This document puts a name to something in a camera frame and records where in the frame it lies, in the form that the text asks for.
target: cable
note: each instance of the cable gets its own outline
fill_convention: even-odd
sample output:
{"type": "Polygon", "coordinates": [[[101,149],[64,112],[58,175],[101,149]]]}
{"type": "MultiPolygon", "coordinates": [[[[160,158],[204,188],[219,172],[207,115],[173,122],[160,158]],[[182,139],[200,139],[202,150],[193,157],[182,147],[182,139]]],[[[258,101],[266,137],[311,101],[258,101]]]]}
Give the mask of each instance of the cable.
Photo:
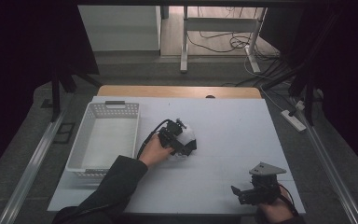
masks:
{"type": "Polygon", "coordinates": [[[196,43],[194,43],[193,41],[191,41],[190,36],[189,36],[188,34],[187,34],[187,39],[188,39],[188,41],[190,41],[190,43],[192,43],[192,44],[195,45],[195,46],[198,46],[198,47],[201,47],[201,48],[204,48],[204,49],[208,49],[208,50],[211,50],[211,51],[217,52],[217,53],[227,53],[227,52],[231,52],[231,51],[235,50],[235,48],[229,49],[229,50],[210,49],[210,48],[208,48],[208,47],[206,47],[206,46],[199,45],[199,44],[196,44],[196,43]]]}
{"type": "MultiPolygon", "coordinates": [[[[283,65],[283,62],[280,62],[280,64],[278,64],[278,66],[276,66],[274,69],[272,69],[272,71],[270,71],[267,75],[265,75],[265,78],[266,79],[270,79],[270,80],[274,80],[274,78],[272,78],[273,77],[273,73],[279,68],[279,67],[281,67],[283,65]]],[[[253,87],[256,87],[256,85],[257,85],[257,83],[259,83],[260,81],[261,81],[262,79],[259,79],[257,82],[255,82],[254,84],[253,84],[253,87]]]]}
{"type": "Polygon", "coordinates": [[[157,129],[158,129],[159,127],[161,127],[164,123],[169,122],[169,121],[171,121],[171,120],[170,120],[170,119],[165,119],[165,120],[163,120],[163,121],[146,137],[146,139],[144,140],[144,142],[143,142],[142,145],[141,145],[141,148],[139,148],[138,154],[137,154],[137,156],[136,156],[136,159],[137,159],[137,160],[139,160],[139,158],[141,157],[142,152],[144,152],[145,146],[146,146],[147,143],[150,141],[150,139],[152,138],[153,134],[155,134],[155,133],[157,132],[157,129]]]}
{"type": "MultiPolygon", "coordinates": [[[[258,7],[255,9],[255,14],[257,13],[258,7]]],[[[255,18],[255,14],[254,14],[254,18],[255,18]]]]}
{"type": "MultiPolygon", "coordinates": [[[[226,17],[231,13],[233,12],[233,18],[234,18],[234,14],[235,14],[235,7],[232,7],[230,9],[228,9],[226,7],[226,10],[229,11],[229,13],[226,15],[226,17]]],[[[199,17],[203,17],[203,11],[202,11],[202,8],[201,7],[198,7],[198,10],[197,10],[197,13],[198,13],[198,16],[199,17]]],[[[218,36],[223,36],[223,35],[232,35],[232,37],[229,39],[229,44],[230,46],[233,48],[232,50],[234,49],[244,49],[247,45],[249,45],[249,42],[251,40],[251,37],[250,36],[244,36],[244,35],[234,35],[234,34],[242,34],[243,32],[230,32],[230,33],[224,33],[224,34],[221,34],[221,35],[211,35],[211,36],[205,36],[202,34],[201,31],[199,31],[200,33],[200,36],[201,37],[204,37],[204,38],[214,38],[214,37],[218,37],[218,36]],[[247,41],[241,41],[239,40],[238,38],[239,37],[243,37],[243,38],[247,38],[247,41]]],[[[215,49],[210,49],[208,47],[205,47],[205,46],[202,46],[202,45],[198,45],[198,44],[194,44],[198,47],[202,47],[202,48],[205,48],[205,49],[208,49],[208,50],[211,50],[213,52],[218,52],[218,53],[226,53],[226,52],[231,52],[232,50],[215,50],[215,49]]]]}
{"type": "Polygon", "coordinates": [[[250,75],[253,75],[253,76],[256,76],[256,77],[262,77],[262,78],[266,78],[266,79],[270,79],[270,80],[274,80],[273,78],[271,78],[271,77],[268,77],[268,76],[261,76],[261,75],[258,75],[258,74],[255,74],[255,73],[253,73],[253,72],[251,72],[251,71],[249,71],[248,70],[248,68],[246,67],[246,64],[245,64],[245,70],[246,70],[246,72],[248,72],[250,75]]]}
{"type": "Polygon", "coordinates": [[[284,96],[280,95],[279,93],[277,93],[276,91],[270,90],[272,92],[274,92],[276,95],[280,96],[281,98],[283,98],[284,101],[286,101],[287,104],[289,104],[294,110],[296,110],[296,107],[294,105],[292,105],[286,98],[284,98],[284,96]]]}
{"type": "Polygon", "coordinates": [[[263,61],[266,61],[266,60],[269,60],[269,59],[277,59],[277,58],[280,58],[280,53],[274,48],[272,47],[275,51],[275,55],[265,55],[263,53],[261,53],[260,50],[258,50],[258,46],[255,45],[255,57],[257,57],[258,59],[260,60],[263,60],[263,61]]]}
{"type": "Polygon", "coordinates": [[[243,11],[243,7],[241,7],[240,16],[239,16],[238,18],[240,18],[240,17],[241,17],[241,15],[242,15],[242,11],[243,11]]]}
{"type": "Polygon", "coordinates": [[[229,16],[229,14],[232,13],[232,17],[234,18],[234,14],[235,14],[235,7],[229,7],[229,9],[226,7],[226,10],[228,11],[228,14],[226,15],[226,18],[229,16]]]}
{"type": "MultiPolygon", "coordinates": [[[[263,90],[263,85],[260,85],[260,90],[262,91],[262,92],[264,92],[264,90],[263,90]]],[[[280,110],[281,111],[283,111],[283,109],[280,107],[280,106],[278,106],[277,104],[275,104],[278,108],[280,108],[280,110]]]]}
{"type": "Polygon", "coordinates": [[[292,194],[290,193],[290,191],[282,184],[279,184],[279,186],[281,186],[284,190],[286,190],[287,194],[289,194],[290,200],[292,201],[292,205],[295,206],[295,200],[293,200],[292,194]]]}
{"type": "Polygon", "coordinates": [[[254,80],[255,78],[258,78],[258,77],[263,77],[263,76],[261,76],[261,75],[266,74],[267,71],[272,67],[272,65],[275,64],[277,61],[278,61],[278,59],[275,59],[274,62],[272,62],[272,63],[269,65],[269,67],[266,69],[266,71],[264,71],[264,72],[262,72],[262,73],[260,73],[260,74],[254,74],[254,75],[256,75],[256,77],[251,77],[251,78],[245,79],[244,81],[241,81],[241,82],[238,82],[238,83],[230,83],[230,82],[227,82],[227,83],[222,84],[222,86],[225,86],[225,85],[229,84],[229,85],[232,85],[233,87],[239,87],[240,85],[242,85],[242,84],[245,83],[245,82],[252,81],[252,80],[254,80]]]}

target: table leg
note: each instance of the table leg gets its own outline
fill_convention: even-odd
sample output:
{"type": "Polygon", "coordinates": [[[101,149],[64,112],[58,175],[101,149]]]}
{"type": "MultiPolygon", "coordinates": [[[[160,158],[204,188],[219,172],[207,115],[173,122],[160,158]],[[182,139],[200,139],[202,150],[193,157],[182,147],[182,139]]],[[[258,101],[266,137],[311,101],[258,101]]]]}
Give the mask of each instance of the table leg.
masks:
{"type": "Polygon", "coordinates": [[[182,55],[180,60],[180,72],[187,72],[187,7],[183,7],[183,42],[182,42],[182,55]]]}
{"type": "Polygon", "coordinates": [[[264,16],[266,15],[266,8],[263,7],[260,15],[257,17],[255,29],[252,32],[251,43],[249,46],[246,46],[246,54],[248,55],[249,63],[252,66],[254,73],[260,73],[260,68],[258,67],[257,61],[255,60],[254,50],[255,50],[255,41],[258,38],[258,33],[260,32],[261,25],[263,24],[264,16]]]}

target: black curtain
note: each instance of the black curtain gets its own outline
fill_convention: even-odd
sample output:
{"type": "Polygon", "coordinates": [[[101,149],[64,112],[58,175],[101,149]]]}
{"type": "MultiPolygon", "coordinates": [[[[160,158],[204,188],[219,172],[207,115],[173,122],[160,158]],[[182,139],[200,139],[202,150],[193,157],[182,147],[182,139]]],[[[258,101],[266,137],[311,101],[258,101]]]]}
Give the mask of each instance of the black curtain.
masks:
{"type": "Polygon", "coordinates": [[[358,156],[358,1],[345,6],[314,68],[325,116],[358,156]]]}
{"type": "Polygon", "coordinates": [[[98,74],[77,5],[61,2],[0,1],[0,157],[53,68],[98,74]]]}

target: white plastic basket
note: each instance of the white plastic basket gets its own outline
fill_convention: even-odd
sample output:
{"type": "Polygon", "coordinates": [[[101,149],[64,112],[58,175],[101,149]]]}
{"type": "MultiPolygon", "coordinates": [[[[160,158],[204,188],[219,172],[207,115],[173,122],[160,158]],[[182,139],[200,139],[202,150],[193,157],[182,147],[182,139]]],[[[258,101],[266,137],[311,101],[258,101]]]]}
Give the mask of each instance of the white plastic basket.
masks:
{"type": "Polygon", "coordinates": [[[139,104],[89,103],[65,169],[79,176],[104,176],[119,155],[134,157],[139,104]]]}

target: white table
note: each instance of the white table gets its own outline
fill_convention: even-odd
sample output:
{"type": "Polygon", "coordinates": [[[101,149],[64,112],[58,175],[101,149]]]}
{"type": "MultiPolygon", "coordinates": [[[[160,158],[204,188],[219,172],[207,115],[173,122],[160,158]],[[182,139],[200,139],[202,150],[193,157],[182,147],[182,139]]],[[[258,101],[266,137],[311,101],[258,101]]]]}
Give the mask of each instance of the white table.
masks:
{"type": "MultiPolygon", "coordinates": [[[[250,215],[230,186],[252,189],[249,170],[261,161],[281,167],[278,180],[305,213],[295,181],[263,99],[191,99],[96,96],[93,102],[124,100],[139,103],[137,148],[163,120],[180,118],[196,135],[198,149],[185,160],[168,160],[150,169],[139,183],[125,212],[133,214],[250,215]]],[[[101,179],[82,179],[64,171],[48,207],[58,211],[78,205],[101,179]]]]}

